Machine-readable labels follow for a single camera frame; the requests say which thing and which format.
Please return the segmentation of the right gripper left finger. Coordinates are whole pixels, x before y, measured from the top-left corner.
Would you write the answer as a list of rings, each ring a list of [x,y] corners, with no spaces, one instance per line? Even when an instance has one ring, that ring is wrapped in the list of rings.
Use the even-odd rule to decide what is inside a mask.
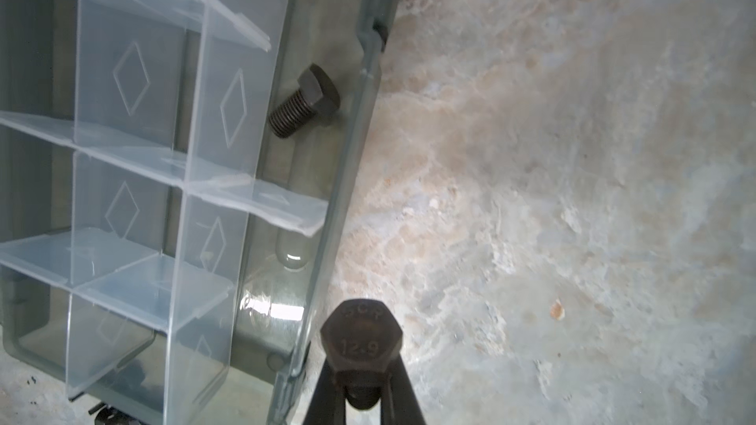
[[[303,425],[346,425],[345,387],[336,382],[333,368],[323,363]]]

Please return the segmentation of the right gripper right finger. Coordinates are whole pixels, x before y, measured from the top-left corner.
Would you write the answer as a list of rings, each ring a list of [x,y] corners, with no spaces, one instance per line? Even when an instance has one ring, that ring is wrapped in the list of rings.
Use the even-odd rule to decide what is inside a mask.
[[[426,424],[401,356],[389,366],[386,380],[381,388],[380,407],[382,425]]]

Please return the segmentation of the black hex bolt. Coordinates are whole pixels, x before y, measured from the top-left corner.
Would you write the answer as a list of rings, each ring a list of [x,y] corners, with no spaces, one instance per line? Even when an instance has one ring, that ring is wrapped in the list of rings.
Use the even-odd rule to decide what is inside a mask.
[[[342,302],[321,328],[326,362],[348,403],[368,410],[396,372],[403,331],[383,302],[357,298]]]

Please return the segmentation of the clear green organizer box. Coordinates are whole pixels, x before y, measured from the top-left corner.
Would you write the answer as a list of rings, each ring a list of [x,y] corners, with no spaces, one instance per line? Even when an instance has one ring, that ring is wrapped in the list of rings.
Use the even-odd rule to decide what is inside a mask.
[[[53,423],[291,420],[398,2],[1,0],[1,348]],[[341,107],[280,139],[311,64]]]

